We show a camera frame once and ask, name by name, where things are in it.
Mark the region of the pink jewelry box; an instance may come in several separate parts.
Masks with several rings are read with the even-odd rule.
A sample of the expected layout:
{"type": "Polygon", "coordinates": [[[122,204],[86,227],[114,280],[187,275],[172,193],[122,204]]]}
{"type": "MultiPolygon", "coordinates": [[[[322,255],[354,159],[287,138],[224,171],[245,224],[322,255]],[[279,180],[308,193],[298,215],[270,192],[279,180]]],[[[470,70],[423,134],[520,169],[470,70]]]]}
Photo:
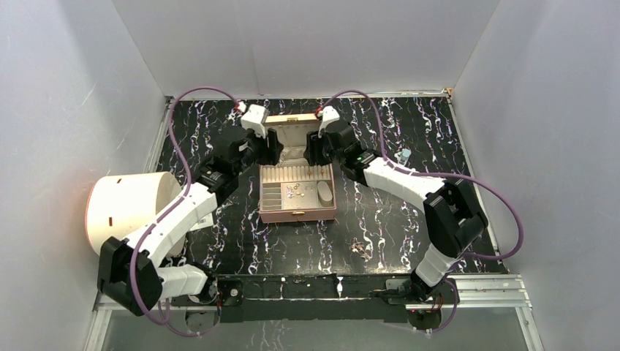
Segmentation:
{"type": "Polygon", "coordinates": [[[267,128],[278,134],[284,149],[275,166],[261,166],[259,215],[266,224],[332,221],[336,218],[336,194],[331,165],[311,166],[303,157],[306,134],[319,130],[320,121],[311,113],[269,116],[267,128]],[[324,207],[317,196],[317,182],[327,181],[333,205],[324,207]]]}

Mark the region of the gold pendant jewelry cluster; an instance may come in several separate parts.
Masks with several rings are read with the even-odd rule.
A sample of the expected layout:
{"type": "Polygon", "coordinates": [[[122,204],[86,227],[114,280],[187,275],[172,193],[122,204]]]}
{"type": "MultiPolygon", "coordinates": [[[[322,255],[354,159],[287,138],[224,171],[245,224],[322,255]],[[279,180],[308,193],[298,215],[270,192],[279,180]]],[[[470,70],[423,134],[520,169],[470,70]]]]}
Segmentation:
{"type": "Polygon", "coordinates": [[[365,262],[372,259],[372,245],[371,243],[356,241],[351,245],[351,251],[361,257],[365,262]]]}

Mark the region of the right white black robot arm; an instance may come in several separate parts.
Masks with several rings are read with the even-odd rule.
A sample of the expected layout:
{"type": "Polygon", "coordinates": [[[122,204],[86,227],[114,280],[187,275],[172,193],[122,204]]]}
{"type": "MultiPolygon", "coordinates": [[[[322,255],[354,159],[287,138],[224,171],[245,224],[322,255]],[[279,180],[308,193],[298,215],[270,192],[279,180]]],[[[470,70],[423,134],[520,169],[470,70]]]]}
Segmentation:
{"type": "Polygon", "coordinates": [[[399,197],[424,215],[430,244],[423,259],[408,280],[387,287],[380,297],[432,302],[448,271],[487,229],[488,218],[464,179],[416,176],[398,169],[378,151],[363,147],[345,121],[308,132],[303,156],[311,166],[336,162],[349,180],[399,197]]]}

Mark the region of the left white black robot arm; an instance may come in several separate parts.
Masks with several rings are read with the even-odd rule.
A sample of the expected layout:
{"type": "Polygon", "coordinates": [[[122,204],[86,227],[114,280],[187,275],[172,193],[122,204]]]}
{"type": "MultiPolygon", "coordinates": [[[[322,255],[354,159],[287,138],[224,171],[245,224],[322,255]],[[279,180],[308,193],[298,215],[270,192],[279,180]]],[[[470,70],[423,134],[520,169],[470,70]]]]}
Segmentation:
{"type": "Polygon", "coordinates": [[[163,299],[183,295],[213,303],[219,286],[210,268],[199,263],[164,267],[162,261],[238,188],[240,175],[254,165],[277,165],[283,149],[273,128],[265,137],[242,127],[226,130],[170,204],[126,237],[111,237],[102,244],[98,291],[136,316],[149,313],[163,299]]]}

